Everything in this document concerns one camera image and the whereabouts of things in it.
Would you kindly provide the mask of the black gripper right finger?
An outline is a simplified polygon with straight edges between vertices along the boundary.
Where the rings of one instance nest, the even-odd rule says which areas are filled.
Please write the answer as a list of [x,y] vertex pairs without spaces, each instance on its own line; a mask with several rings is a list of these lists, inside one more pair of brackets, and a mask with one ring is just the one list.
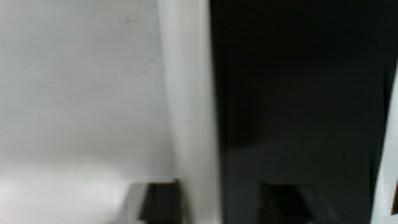
[[321,224],[305,185],[259,183],[259,224]]

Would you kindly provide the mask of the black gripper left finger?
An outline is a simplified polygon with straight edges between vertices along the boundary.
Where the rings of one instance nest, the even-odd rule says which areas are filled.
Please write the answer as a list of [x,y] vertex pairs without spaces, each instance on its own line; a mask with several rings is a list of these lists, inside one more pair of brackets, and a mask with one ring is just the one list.
[[183,224],[177,180],[130,185],[121,206],[121,224]]

